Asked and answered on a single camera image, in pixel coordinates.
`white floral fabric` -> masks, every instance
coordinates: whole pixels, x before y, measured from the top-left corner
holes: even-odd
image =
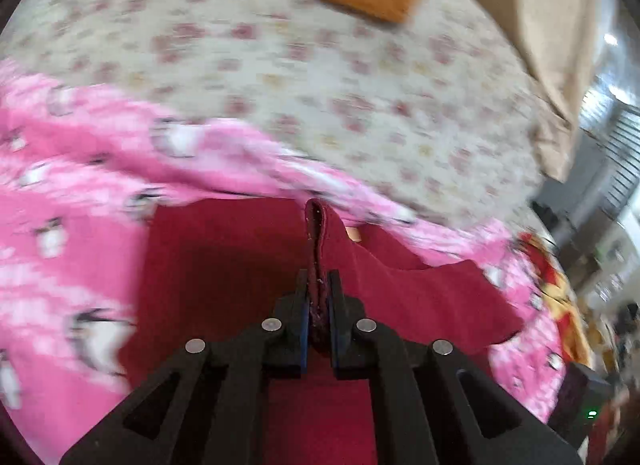
[[[449,226],[505,219],[540,181],[546,104],[474,0],[421,0],[403,26],[321,0],[23,0],[2,54],[241,118]]]

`metal screw head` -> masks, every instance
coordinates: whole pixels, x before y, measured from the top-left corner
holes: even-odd
[[[449,355],[453,351],[453,344],[448,340],[439,339],[433,343],[433,351],[439,355]]]
[[[200,353],[204,350],[206,344],[202,339],[191,339],[187,344],[184,345],[184,349],[186,349],[189,353]]]
[[[262,321],[262,329],[265,331],[278,331],[282,328],[282,321],[275,317],[270,317]]]
[[[377,324],[376,321],[374,321],[373,319],[360,319],[357,323],[356,323],[356,328],[358,328],[360,331],[366,331],[366,332],[370,332],[373,331],[377,328]]]

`pink blanket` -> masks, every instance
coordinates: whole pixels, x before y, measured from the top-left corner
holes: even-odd
[[[244,122],[189,122],[9,60],[0,100],[0,393],[46,463],[127,393],[116,353],[135,329],[145,219],[158,203],[202,198],[291,198],[302,214],[321,196],[345,223],[380,224],[429,265],[472,259],[526,322],[490,348],[495,379],[543,421],[553,410],[558,330],[500,222],[468,232],[431,224]]]

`red towel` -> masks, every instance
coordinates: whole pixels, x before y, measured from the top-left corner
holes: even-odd
[[[351,241],[337,214],[317,200],[307,204],[306,229],[298,206],[286,200],[160,207],[138,330],[120,352],[132,385],[192,337],[225,339],[269,317],[305,267],[316,334],[326,332],[323,283],[333,269],[345,294],[406,339],[447,338],[474,355],[521,329],[473,262],[430,268],[380,228],[363,227],[361,235],[362,244]],[[270,384],[263,448],[267,465],[377,463],[368,385],[335,381],[328,359],[311,351],[303,380]]]

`penguin print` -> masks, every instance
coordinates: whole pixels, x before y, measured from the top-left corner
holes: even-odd
[[[9,145],[9,149],[14,153],[23,150],[27,146],[27,142],[24,140],[20,128],[16,128],[9,132],[9,135],[6,137],[6,143]]]
[[[36,242],[41,257],[58,257],[65,249],[68,235],[62,225],[62,218],[52,218],[41,228],[36,229]]]
[[[156,206],[162,201],[162,189],[149,187],[134,194],[125,204],[126,213],[137,221],[150,219],[156,211]]]
[[[555,369],[555,371],[559,371],[563,363],[562,357],[557,353],[549,353],[546,361],[553,369]]]
[[[70,115],[72,109],[73,89],[63,84],[53,87],[47,95],[47,111],[54,117]]]
[[[87,164],[89,166],[103,166],[107,163],[109,158],[109,153],[96,153],[89,159],[89,162],[87,162]]]
[[[176,118],[156,119],[150,129],[151,143],[160,153],[173,158],[196,155],[203,128]]]
[[[9,409],[20,409],[20,381],[5,349],[0,349],[0,398]]]
[[[94,308],[74,315],[69,327],[69,342],[78,360],[89,368],[108,375],[123,375],[117,353],[134,327],[125,320],[103,317],[106,311],[105,308]]]
[[[414,211],[409,209],[409,207],[400,207],[393,219],[405,225],[413,225],[417,222],[418,216]]]
[[[489,266],[484,269],[484,276],[487,281],[494,285],[496,288],[501,288],[502,286],[502,274],[503,271],[501,268]]]
[[[529,304],[536,310],[542,311],[542,309],[545,307],[545,300],[542,299],[542,296],[540,296],[540,294],[532,293],[529,299]]]
[[[49,168],[49,162],[38,162],[37,164],[33,164],[22,173],[19,179],[20,186],[29,187],[30,185],[39,184],[47,177]]]

